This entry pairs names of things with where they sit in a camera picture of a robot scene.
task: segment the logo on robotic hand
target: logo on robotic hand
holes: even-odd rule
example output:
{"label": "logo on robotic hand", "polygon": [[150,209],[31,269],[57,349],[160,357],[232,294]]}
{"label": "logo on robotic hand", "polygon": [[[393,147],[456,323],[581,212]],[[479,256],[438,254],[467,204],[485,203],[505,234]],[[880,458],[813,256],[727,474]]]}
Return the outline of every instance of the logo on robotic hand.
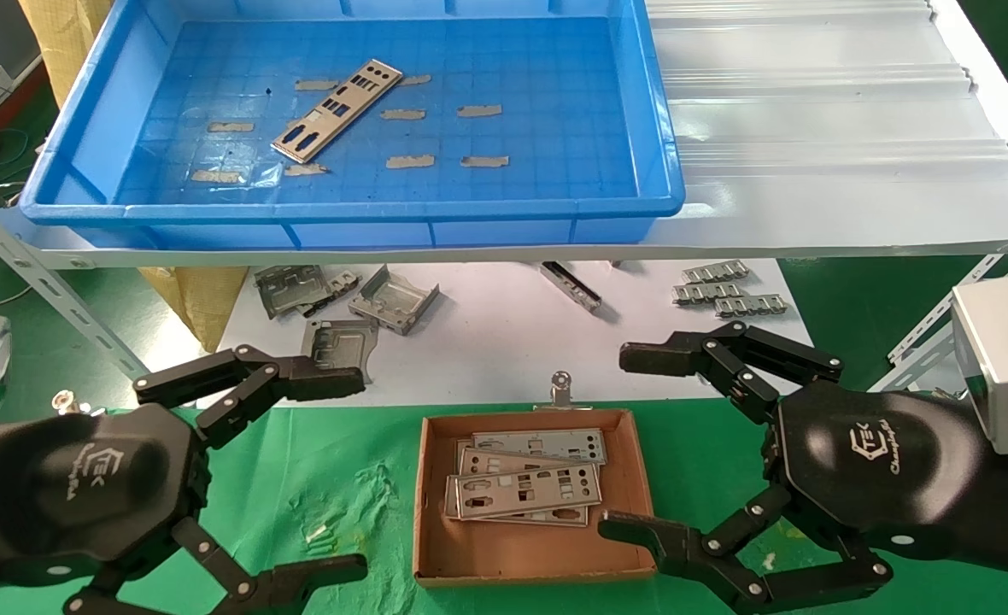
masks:
{"label": "logo on robotic hand", "polygon": [[68,475],[68,501],[76,498],[80,478],[93,476],[90,486],[104,487],[107,476],[113,476],[120,470],[120,460],[124,458],[125,453],[105,448],[87,455],[94,447],[97,447],[94,443],[84,445],[79,451],[79,456],[71,463],[71,474]]}
{"label": "logo on robotic hand", "polygon": [[891,453],[891,474],[899,474],[899,443],[895,440],[895,429],[887,420],[880,420],[880,428],[870,423],[859,422],[849,429],[849,447],[859,456],[874,461]]}

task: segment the green mat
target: green mat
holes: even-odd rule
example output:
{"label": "green mat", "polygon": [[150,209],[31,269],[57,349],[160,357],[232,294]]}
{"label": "green mat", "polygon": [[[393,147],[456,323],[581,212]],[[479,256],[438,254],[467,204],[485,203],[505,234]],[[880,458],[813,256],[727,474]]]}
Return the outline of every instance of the green mat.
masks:
{"label": "green mat", "polygon": [[[761,427],[725,400],[601,404],[636,412],[652,503],[663,517],[712,528],[764,487]],[[699,584],[657,577],[600,585],[426,591],[411,580],[411,510],[423,416],[528,410],[524,405],[275,409],[212,455],[215,479],[201,524],[251,573],[274,564],[363,552],[367,580],[317,592],[305,612],[323,614],[630,615],[726,614]],[[812,612],[992,612],[1008,614],[1008,573],[884,556],[895,580],[867,601]],[[835,562],[787,522],[745,549],[762,572]],[[82,583],[0,589],[0,615],[58,614]],[[208,612],[222,590],[178,552],[121,599],[175,615]]]}

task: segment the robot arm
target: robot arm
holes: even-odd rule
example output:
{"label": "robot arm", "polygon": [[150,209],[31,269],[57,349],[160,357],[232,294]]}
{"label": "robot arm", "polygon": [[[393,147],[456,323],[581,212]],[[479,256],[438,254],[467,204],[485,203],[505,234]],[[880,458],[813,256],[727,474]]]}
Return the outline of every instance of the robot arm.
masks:
{"label": "robot arm", "polygon": [[[1008,456],[969,405],[840,388],[840,359],[742,323],[626,344],[619,359],[629,372],[698,374],[766,425],[770,486],[711,532],[603,515],[599,533],[644,545],[660,573],[700,581],[735,612],[779,612],[871,596],[892,578],[872,549],[1008,570]],[[802,388],[778,398],[748,365]],[[843,561],[765,576],[744,568],[736,554],[780,517]]]}

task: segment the black robotic finger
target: black robotic finger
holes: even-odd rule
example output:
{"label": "black robotic finger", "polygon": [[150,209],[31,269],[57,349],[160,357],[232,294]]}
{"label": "black robotic finger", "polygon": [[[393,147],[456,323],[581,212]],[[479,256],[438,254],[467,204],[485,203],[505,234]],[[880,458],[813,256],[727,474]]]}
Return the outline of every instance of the black robotic finger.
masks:
{"label": "black robotic finger", "polygon": [[227,596],[211,615],[301,615],[317,589],[352,583],[367,577],[363,556],[277,566],[254,577],[254,593],[245,601]]}

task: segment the white shelf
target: white shelf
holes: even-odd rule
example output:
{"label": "white shelf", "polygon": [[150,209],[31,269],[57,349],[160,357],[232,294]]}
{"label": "white shelf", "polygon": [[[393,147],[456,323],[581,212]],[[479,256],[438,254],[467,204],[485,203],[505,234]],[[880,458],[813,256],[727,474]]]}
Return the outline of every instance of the white shelf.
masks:
{"label": "white shelf", "polygon": [[[576,276],[602,295],[598,316],[568,299],[538,269],[519,262],[392,265],[391,271],[421,288],[439,284],[440,295],[425,319],[405,338],[378,332],[378,347],[367,363],[374,382],[366,392],[304,404],[284,400],[281,405],[547,402],[550,375],[557,370],[574,377],[578,402],[720,397],[696,377],[629,374],[618,367],[618,347],[625,342],[660,343],[674,331],[706,332],[724,324],[713,316],[712,304],[671,304],[671,285],[680,283],[680,270],[707,262],[631,261],[622,269],[611,269],[606,261],[572,262]],[[745,290],[790,298],[776,261],[748,260],[747,265],[751,275],[742,280]],[[349,269],[367,279],[378,268],[351,265]],[[328,268],[329,275],[337,272],[340,268]],[[359,320],[349,313],[349,299],[329,304],[311,320]],[[794,304],[785,315],[743,321],[811,344]],[[220,350],[249,344],[270,355],[297,355],[306,322],[297,313],[268,320],[257,288],[247,282]],[[797,388],[768,378],[782,393]],[[201,407],[218,399],[218,394],[207,398]]]}
{"label": "white shelf", "polygon": [[687,204],[640,245],[140,252],[12,225],[56,268],[1008,252],[1008,85],[956,0],[648,11]]}

